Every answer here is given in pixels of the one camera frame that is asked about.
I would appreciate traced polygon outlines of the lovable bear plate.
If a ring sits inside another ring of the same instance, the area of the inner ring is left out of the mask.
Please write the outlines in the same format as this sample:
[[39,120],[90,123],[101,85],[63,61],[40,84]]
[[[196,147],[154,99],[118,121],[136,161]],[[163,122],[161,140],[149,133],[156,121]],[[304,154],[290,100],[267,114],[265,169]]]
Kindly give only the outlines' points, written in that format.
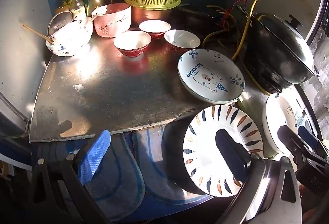
[[178,61],[182,84],[196,98],[211,104],[232,104],[243,93],[245,79],[228,57],[210,49],[192,49]]

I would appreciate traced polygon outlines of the leaf pattern white plate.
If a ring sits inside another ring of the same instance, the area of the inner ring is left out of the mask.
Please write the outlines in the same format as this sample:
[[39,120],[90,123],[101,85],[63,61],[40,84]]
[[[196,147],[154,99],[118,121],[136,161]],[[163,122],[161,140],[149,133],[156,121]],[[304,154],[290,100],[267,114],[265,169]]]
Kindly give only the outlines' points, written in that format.
[[242,183],[234,178],[216,146],[220,129],[249,153],[263,156],[262,137],[251,117],[234,106],[215,105],[203,109],[190,122],[183,141],[183,161],[196,187],[213,197],[231,197]]

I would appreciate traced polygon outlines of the red bowl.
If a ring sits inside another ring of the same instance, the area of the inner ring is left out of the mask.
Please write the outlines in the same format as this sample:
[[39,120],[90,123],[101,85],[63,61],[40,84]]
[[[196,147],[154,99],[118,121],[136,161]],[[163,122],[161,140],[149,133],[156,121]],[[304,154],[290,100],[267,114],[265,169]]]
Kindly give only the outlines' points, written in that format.
[[165,32],[164,39],[169,44],[170,51],[174,53],[185,53],[201,44],[198,36],[181,29],[171,29]]
[[140,30],[124,32],[114,39],[114,46],[127,57],[138,57],[143,54],[150,44],[152,37]]
[[171,25],[163,20],[145,20],[139,24],[138,28],[148,33],[153,40],[156,40],[169,31]]

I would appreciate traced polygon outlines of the white ceramic spoon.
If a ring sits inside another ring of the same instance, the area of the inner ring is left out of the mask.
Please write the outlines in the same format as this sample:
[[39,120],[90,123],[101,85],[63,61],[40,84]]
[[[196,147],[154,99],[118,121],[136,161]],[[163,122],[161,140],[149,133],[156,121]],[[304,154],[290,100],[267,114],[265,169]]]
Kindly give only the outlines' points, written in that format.
[[98,14],[95,14],[92,17],[87,17],[84,23],[84,28],[86,29],[88,26],[90,26],[90,24],[92,24],[92,22],[94,22],[94,20],[98,17]]

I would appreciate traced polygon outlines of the black electric cooker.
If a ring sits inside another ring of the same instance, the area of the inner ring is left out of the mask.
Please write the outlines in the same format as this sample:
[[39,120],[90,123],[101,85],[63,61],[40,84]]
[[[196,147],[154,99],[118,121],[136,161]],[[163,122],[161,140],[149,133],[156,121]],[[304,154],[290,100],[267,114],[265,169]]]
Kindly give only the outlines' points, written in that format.
[[243,63],[254,80],[268,93],[318,77],[313,54],[302,37],[303,24],[294,16],[290,21],[269,14],[250,17]]

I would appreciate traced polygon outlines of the grey refrigerator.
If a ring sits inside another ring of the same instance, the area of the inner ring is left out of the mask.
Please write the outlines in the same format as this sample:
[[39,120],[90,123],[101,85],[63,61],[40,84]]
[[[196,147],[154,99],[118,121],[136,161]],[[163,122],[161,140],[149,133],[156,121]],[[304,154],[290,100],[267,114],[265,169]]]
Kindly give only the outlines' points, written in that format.
[[45,40],[48,0],[1,0],[1,137],[25,132],[51,52]]

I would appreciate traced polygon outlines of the pink floral bowl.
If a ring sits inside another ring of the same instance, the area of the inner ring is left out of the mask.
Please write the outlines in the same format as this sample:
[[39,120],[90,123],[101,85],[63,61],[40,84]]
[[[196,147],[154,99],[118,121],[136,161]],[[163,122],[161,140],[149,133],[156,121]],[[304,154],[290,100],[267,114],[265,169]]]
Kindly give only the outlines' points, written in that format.
[[103,5],[92,11],[94,28],[98,36],[114,38],[126,32],[131,26],[131,6],[127,3]]

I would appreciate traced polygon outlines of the green cap oil bottle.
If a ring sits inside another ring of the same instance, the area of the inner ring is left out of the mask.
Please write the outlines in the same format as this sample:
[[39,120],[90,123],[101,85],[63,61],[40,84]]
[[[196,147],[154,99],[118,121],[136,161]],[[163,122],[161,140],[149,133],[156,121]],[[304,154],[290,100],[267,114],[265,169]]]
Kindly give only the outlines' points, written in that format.
[[82,0],[71,0],[70,11],[73,14],[73,20],[80,20],[86,17]]

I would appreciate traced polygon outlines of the gold cap oil bottle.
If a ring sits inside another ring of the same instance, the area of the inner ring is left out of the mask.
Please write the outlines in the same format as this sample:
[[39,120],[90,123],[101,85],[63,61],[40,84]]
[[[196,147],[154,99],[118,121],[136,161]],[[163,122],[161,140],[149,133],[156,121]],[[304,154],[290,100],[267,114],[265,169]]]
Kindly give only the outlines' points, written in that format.
[[89,0],[87,7],[87,15],[92,16],[92,12],[101,6],[103,6],[102,0]]

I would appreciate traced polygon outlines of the copper metal basin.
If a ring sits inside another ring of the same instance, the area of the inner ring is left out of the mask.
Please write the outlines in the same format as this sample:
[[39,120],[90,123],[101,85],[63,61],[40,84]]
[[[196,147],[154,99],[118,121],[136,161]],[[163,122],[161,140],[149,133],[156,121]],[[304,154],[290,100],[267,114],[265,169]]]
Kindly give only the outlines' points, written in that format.
[[164,20],[168,21],[173,10],[146,10],[136,7],[131,7],[132,27],[138,27],[140,23],[146,20]]

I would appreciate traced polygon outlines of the steel bowl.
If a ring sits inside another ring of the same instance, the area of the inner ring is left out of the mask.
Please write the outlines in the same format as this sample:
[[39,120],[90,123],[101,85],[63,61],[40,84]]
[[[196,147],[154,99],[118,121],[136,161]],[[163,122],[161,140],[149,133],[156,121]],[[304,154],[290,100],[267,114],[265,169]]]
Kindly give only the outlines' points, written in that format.
[[62,11],[57,13],[49,22],[47,27],[47,35],[52,37],[54,33],[73,21],[73,14],[71,11]]

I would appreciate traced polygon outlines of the red bowl front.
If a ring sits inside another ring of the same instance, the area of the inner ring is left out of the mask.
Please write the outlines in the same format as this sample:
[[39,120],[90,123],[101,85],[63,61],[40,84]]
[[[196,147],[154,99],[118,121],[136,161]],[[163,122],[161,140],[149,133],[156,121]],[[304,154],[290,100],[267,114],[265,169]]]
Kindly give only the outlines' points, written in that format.
[[114,39],[114,46],[127,57],[138,57],[143,54],[150,44],[152,37],[140,30],[124,32]]

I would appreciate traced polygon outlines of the white bear pattern bowl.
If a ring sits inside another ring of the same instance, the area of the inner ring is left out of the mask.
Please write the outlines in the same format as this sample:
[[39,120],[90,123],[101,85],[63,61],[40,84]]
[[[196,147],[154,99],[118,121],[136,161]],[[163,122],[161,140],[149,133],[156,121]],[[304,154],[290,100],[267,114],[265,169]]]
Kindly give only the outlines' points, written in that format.
[[89,43],[93,28],[93,22],[73,21],[53,34],[53,44],[46,41],[45,45],[50,52],[59,57],[77,55]]

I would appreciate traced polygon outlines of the wooden chopsticks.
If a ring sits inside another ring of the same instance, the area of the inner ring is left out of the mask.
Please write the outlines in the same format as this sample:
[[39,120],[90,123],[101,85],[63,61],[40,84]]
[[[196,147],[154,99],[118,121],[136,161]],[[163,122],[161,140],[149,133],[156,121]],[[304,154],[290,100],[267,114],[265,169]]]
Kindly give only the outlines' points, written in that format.
[[35,31],[34,29],[30,28],[30,27],[27,26],[26,24],[23,24],[23,23],[22,23],[21,26],[23,26],[24,28],[30,30],[30,31],[33,32],[34,34],[36,34],[36,35],[42,37],[44,40],[48,41],[49,44],[54,45],[54,41],[53,41],[52,38],[50,38],[50,37],[48,37],[48,36],[45,36],[44,34],[41,34],[41,33],[37,32],[37,31]]

